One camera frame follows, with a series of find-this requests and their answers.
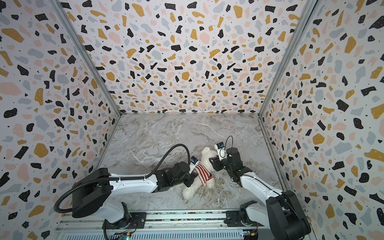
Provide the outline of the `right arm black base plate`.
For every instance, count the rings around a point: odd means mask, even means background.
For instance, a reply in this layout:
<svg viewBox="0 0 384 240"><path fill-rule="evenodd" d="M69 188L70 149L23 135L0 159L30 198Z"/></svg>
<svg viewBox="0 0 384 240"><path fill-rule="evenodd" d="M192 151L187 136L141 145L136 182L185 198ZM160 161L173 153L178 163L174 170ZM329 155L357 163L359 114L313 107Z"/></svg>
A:
<svg viewBox="0 0 384 240"><path fill-rule="evenodd" d="M245 210L226 211L224 223L228 227L252 227L255 228L257 224L265 226L269 224L269 219L266 214L256 212L251 218L247 215Z"/></svg>

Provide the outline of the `red white striped sweater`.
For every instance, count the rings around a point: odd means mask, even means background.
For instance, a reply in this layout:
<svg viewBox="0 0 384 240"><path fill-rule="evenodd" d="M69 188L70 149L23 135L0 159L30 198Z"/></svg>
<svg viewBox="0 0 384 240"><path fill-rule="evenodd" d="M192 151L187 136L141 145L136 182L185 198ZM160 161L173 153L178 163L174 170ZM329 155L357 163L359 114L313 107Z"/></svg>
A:
<svg viewBox="0 0 384 240"><path fill-rule="evenodd" d="M199 180L201 181L202 186L205 186L209 181L213 180L213 175L207 170L207 168L201 164L198 163L197 165Z"/></svg>

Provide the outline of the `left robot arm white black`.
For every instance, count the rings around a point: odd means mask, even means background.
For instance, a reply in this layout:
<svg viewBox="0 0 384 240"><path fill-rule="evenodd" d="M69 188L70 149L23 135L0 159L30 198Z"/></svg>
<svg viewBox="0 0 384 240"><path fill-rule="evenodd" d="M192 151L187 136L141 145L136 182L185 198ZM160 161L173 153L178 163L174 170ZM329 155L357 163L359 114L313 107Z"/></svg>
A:
<svg viewBox="0 0 384 240"><path fill-rule="evenodd" d="M128 224L131 215L125 203L118 203L112 198L132 193L158 193L184 184L190 187L197 174L193 173L199 163L196 158L175 164L172 168L156 170L150 177L124 176L109 173L107 168L101 168L84 178L79 184L106 177L106 181L92 183L81 187L72 193L73 218L97 216L107 220L110 224L121 228Z"/></svg>

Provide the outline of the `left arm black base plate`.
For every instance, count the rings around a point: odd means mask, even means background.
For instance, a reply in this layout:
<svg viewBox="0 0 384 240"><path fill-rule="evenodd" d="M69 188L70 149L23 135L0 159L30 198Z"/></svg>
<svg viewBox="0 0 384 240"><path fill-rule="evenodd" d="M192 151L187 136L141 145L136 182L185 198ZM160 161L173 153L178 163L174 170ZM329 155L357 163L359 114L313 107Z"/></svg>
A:
<svg viewBox="0 0 384 240"><path fill-rule="evenodd" d="M130 212L128 217L123 217L116 223L109 223L108 221L103 223L103 230L126 230L126 229L143 229L146 223L146 212Z"/></svg>

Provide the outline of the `white plush teddy bear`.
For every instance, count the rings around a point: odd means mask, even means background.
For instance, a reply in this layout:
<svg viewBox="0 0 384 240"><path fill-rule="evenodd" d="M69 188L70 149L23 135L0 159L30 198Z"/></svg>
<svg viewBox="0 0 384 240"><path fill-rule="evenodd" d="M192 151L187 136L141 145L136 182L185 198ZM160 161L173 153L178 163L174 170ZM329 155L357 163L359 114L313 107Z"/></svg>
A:
<svg viewBox="0 0 384 240"><path fill-rule="evenodd" d="M191 200L195 193L202 188L213 189L215 186L215 179L213 176L214 168L210 159L217 157L218 154L209 147L205 147L201 154L201 159L195 165L191 173L191 175L195 177L194 182L190 187L183 190L183 197L185 200Z"/></svg>

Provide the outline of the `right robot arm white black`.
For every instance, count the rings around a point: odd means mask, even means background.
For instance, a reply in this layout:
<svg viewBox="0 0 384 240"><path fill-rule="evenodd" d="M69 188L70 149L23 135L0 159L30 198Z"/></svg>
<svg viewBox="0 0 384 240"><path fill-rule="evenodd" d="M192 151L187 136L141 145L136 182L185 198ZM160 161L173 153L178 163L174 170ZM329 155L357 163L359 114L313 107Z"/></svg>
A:
<svg viewBox="0 0 384 240"><path fill-rule="evenodd" d="M311 233L308 218L296 194L277 189L244 166L237 148L227 149L216 144L218 156L210 158L215 171L227 171L231 181L250 191L257 201L242 204L238 211L228 211L225 224L229 227L262 225L271 230L276 240L302 240Z"/></svg>

